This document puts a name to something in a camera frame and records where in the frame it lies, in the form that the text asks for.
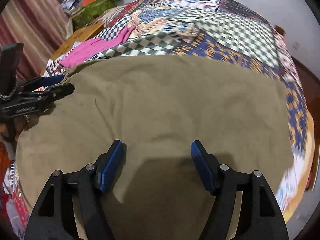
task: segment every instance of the red fabric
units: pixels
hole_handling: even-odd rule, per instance
[[[15,191],[12,193],[12,198],[16,206],[16,209],[18,211],[19,218],[22,224],[24,225],[24,227],[27,228],[27,224],[30,216],[29,216],[26,203],[24,202],[24,199],[22,197],[22,193],[19,185],[17,185]]]
[[[121,43],[125,43],[134,28],[135,26],[131,26],[130,28],[124,27],[116,38],[110,41],[105,41],[102,38],[89,39],[73,49],[65,59],[60,61],[60,64],[66,68],[71,68],[79,65],[97,53],[110,49]]]
[[[2,217],[8,217],[7,210],[5,208],[5,204],[8,202],[8,200],[9,200],[9,195],[3,194],[1,196],[1,202],[2,202],[1,204],[4,207],[3,209],[0,208],[0,216]]]
[[[0,185],[4,180],[5,173],[10,165],[10,160],[3,143],[0,143]]]
[[[308,181],[307,181],[307,185],[306,185],[306,188],[305,188],[305,189],[308,189],[308,188],[309,188],[310,182],[311,182],[311,177],[312,177],[312,172],[310,171],[309,177],[308,177]]]
[[[80,2],[80,6],[81,7],[87,6],[88,4],[90,4],[90,3],[94,2],[94,1],[96,1],[96,0],[82,0]]]
[[[117,15],[116,18],[114,18],[111,22],[109,22],[109,24],[107,25],[107,27],[110,27],[112,26],[113,24],[115,24],[118,20],[120,20],[133,6],[136,5],[137,2],[132,2],[132,3],[129,3],[122,11],[121,13],[119,13]]]

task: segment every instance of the beige cloth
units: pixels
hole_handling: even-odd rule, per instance
[[[194,140],[234,170],[262,171],[274,193],[292,166],[285,87],[260,73],[150,56],[84,63],[68,77],[74,93],[19,138],[22,189],[33,206],[52,171],[78,171],[122,140],[124,165],[101,200],[117,240],[199,238],[213,197],[192,162]]]

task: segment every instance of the bed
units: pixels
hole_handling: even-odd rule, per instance
[[[87,61],[123,56],[193,55],[221,60],[269,76],[286,86],[286,107],[293,166],[284,172],[276,199],[285,221],[299,204],[314,154],[312,116],[283,36],[258,13],[233,0],[135,0],[108,10],[99,19],[105,29],[96,37],[112,40],[135,26],[125,43]],[[51,62],[45,76],[63,73]],[[19,168],[12,166],[17,185]]]

